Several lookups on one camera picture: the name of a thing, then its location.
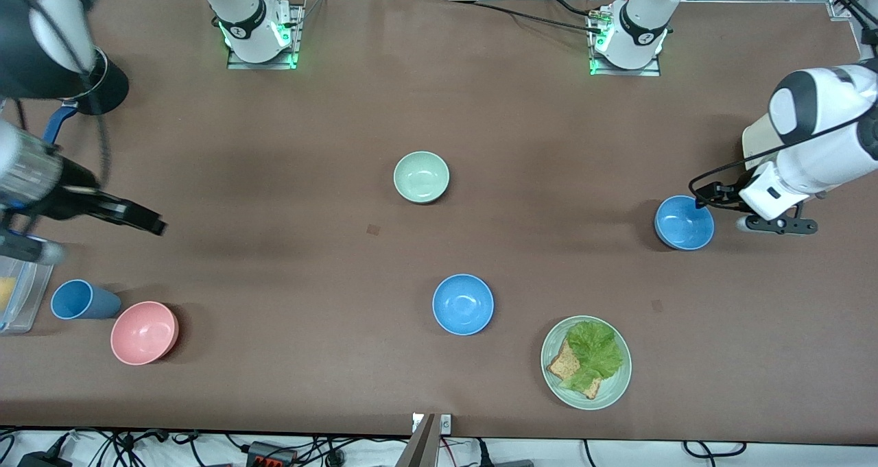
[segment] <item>green bowl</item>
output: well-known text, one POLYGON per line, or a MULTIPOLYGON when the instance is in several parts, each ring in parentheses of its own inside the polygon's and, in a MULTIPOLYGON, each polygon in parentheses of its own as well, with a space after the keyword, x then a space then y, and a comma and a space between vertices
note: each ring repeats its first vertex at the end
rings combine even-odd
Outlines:
POLYGON ((549 330, 549 335, 546 335, 546 340, 543 341, 543 351, 540 352, 540 365, 543 367, 543 378, 546 380, 546 385, 549 386, 552 393, 560 398, 562 402, 570 405, 570 407, 584 411, 596 411, 615 404, 615 401, 621 398, 628 389, 628 383, 631 381, 631 352, 628 351, 625 339, 621 338, 621 333, 612 324, 593 316, 573 316, 561 321, 552 330, 549 330), (580 321, 596 321, 612 328, 613 332, 615 332, 615 343, 621 349, 621 367, 615 374, 601 383, 598 395, 593 400, 588 399, 582 393, 561 388, 561 379, 555 376, 555 374, 549 373, 549 370, 546 369, 549 367, 552 359, 558 355, 561 344, 567 338, 567 331, 574 327, 575 324, 580 323, 580 321))
POLYGON ((431 152, 411 152, 393 170, 396 190, 417 204, 436 201, 448 189, 449 178, 451 174, 445 160, 431 152))

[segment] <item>white floor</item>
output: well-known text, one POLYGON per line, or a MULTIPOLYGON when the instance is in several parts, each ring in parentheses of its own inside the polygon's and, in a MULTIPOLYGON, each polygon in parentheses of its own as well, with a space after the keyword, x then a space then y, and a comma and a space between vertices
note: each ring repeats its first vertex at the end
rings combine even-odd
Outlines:
MULTIPOLYGON (((64 431, 27 431, 16 433, 16 442, 3 466, 18 465, 22 455, 34 451, 46 451, 64 431)), ((94 458, 104 439, 97 433, 76 433, 64 443, 61 458, 73 462, 75 467, 85 467, 94 458)), ((270 442, 277 446, 301 445, 311 441, 304 436, 256 436, 232 435, 239 444, 253 441, 270 442)), ((451 438, 451 446, 457 467, 477 463, 480 459, 479 445, 472 439, 451 438)), ((492 460, 498 464, 514 460, 529 459, 536 467, 589 467, 584 455, 583 443, 578 440, 486 440, 492 460)), ((246 457, 223 435, 202 435, 195 441, 198 455, 206 465, 231 464, 245 466, 246 457)), ((680 442, 608 442, 589 441, 592 458, 597 467, 648 466, 648 467, 701 467, 709 466, 709 461, 692 458, 683 450, 680 442)), ((715 453, 733 451, 737 445, 731 443, 709 443, 715 453)), ((6 443, 0 443, 0 455, 6 443)), ((356 442, 343 448, 345 464, 348 467, 377 467, 395 465, 405 445, 401 442, 356 442)), ((690 443, 693 451, 699 451, 697 444, 690 443)), ((135 453, 147 467, 197 467, 189 445, 176 445, 167 441, 159 443, 154 439, 140 442, 135 453)), ((111 467, 115 454, 106 455, 102 465, 111 467)), ((438 467, 453 467, 445 448, 439 452, 438 467)), ((746 452, 738 457, 719 458, 718 467, 765 466, 765 467, 874 467, 878 465, 878 448, 842 447, 822 445, 780 445, 771 443, 750 443, 746 452)), ((318 467, 321 463, 313 462, 318 467)))

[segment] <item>bowl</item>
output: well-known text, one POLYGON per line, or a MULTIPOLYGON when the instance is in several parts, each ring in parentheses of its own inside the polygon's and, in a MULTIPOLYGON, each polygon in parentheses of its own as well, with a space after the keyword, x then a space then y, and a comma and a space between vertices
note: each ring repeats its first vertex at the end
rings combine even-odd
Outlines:
POLYGON ((696 208, 691 196, 671 196, 658 206, 655 218, 658 238, 674 249, 693 251, 711 242, 714 221, 706 208, 696 208))
POLYGON ((448 333, 481 332, 493 316, 491 289, 477 276, 453 274, 433 292, 433 316, 448 333))
POLYGON ((543 350, 540 351, 540 367, 543 368, 543 378, 546 380, 546 385, 562 402, 583 411, 597 411, 615 404, 615 401, 621 398, 628 389, 628 383, 631 381, 631 352, 628 350, 625 339, 621 338, 621 333, 612 324, 593 316, 573 316, 561 321, 552 330, 549 330, 545 341, 543 341, 543 350), (564 339, 567 338, 567 331, 582 321, 596 321, 612 328, 615 333, 615 343, 621 349, 621 367, 615 374, 601 382, 601 388, 598 389, 598 394, 593 400, 586 398, 580 392, 562 388, 561 379, 547 370, 552 359, 558 355, 564 339))
POLYGON ((399 195, 417 204, 436 201, 448 189, 449 179, 448 164, 431 152, 411 152, 393 170, 393 185, 399 195))
POLYGON ((138 302, 112 326, 110 347, 122 363, 141 366, 156 361, 176 343, 176 316, 162 302, 138 302))

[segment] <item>bread slice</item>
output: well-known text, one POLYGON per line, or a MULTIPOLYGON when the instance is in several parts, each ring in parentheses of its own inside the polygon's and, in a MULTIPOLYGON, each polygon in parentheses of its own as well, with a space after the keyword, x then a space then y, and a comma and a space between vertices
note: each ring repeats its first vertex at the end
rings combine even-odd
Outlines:
POLYGON ((555 376, 559 377, 562 381, 573 376, 576 371, 580 370, 580 360, 576 358, 573 349, 570 348, 570 344, 567 343, 567 339, 564 339, 564 343, 561 344, 561 350, 558 351, 558 355, 552 359, 551 363, 549 363, 549 367, 546 369, 549 370, 549 373, 555 374, 555 376))
MULTIPOLYGON (((564 339, 564 343, 561 344, 561 349, 558 351, 558 355, 552 359, 549 366, 546 367, 546 370, 549 370, 549 373, 555 374, 555 376, 559 377, 562 381, 573 376, 576 374, 576 371, 580 370, 580 360, 573 353, 573 349, 570 348, 567 339, 564 339)), ((602 381, 601 377, 596 377, 589 389, 582 394, 589 400, 595 399, 595 397, 598 396, 598 389, 601 388, 602 381)))

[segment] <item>brown table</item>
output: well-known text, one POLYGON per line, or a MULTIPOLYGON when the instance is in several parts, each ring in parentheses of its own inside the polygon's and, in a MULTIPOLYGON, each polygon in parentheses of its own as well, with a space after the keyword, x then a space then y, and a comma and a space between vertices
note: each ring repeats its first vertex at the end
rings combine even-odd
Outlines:
MULTIPOLYGON (((0 339, 0 422, 402 435, 414 411, 445 411, 456 435, 878 439, 878 176, 809 205, 808 239, 744 235, 720 211, 699 252, 652 232, 659 200, 737 157, 784 75, 856 60, 823 5, 681 5, 661 77, 591 77, 580 33, 433 0, 327 0, 299 70, 228 71, 210 17, 203 0, 93 15, 132 83, 107 117, 109 191, 167 234, 38 229, 72 251, 49 294, 84 277, 167 302, 181 342, 129 367, 112 320, 44 304, 30 335, 0 339), (451 166, 430 206, 392 186, 418 149, 451 166), (466 338, 430 309, 459 272, 497 301, 466 338), (603 411, 565 407, 541 376, 543 337, 576 314, 630 345, 630 388, 603 411)), ((53 108, 31 105, 32 126, 53 108)), ((60 144, 97 170, 92 120, 60 144)))

